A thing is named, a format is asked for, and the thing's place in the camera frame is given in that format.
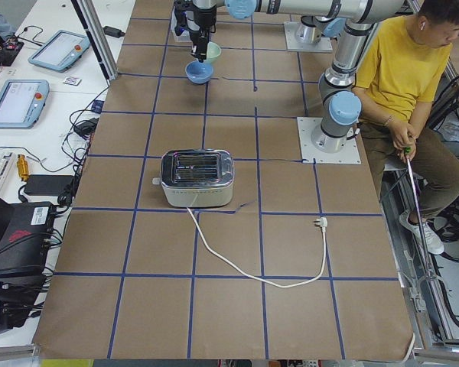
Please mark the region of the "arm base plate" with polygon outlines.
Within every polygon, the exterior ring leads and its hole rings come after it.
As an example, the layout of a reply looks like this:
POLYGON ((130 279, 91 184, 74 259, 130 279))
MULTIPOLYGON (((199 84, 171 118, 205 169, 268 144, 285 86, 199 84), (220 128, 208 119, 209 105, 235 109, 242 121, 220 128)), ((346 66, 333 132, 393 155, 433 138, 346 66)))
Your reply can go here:
POLYGON ((322 118, 297 117, 301 160, 307 164, 361 164, 355 130, 350 127, 341 138, 332 138, 321 129, 322 118))
POLYGON ((284 23, 286 47, 288 51, 330 54, 333 51, 329 37, 323 37, 315 27, 301 22, 284 23))

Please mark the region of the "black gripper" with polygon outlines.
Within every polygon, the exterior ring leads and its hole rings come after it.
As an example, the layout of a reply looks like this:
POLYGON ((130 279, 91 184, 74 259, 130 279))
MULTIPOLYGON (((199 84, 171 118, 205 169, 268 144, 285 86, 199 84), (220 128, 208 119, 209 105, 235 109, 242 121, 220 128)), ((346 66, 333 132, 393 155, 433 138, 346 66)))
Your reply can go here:
POLYGON ((201 63, 207 59, 210 34, 215 32, 215 24, 216 15, 187 16, 187 27, 193 44, 191 55, 201 63))

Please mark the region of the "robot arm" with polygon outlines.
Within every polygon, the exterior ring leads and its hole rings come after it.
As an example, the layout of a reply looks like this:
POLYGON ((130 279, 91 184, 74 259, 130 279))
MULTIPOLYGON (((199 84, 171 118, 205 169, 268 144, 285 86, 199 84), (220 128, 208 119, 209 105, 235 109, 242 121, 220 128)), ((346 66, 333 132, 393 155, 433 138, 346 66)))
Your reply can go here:
POLYGON ((324 117, 311 133, 313 146, 336 153, 361 111, 359 99, 350 91, 357 67, 375 36, 376 25, 393 17, 401 5, 401 1, 176 1, 174 29, 176 34, 188 31, 193 44, 191 54, 203 62, 210 35, 216 30, 219 7, 226 7, 236 19, 248 18, 256 12, 303 15, 317 27, 343 19, 333 63, 319 81, 324 117))
POLYGON ((295 31, 295 39, 302 44, 316 44, 322 37, 336 38, 345 23, 345 18, 303 15, 295 31))

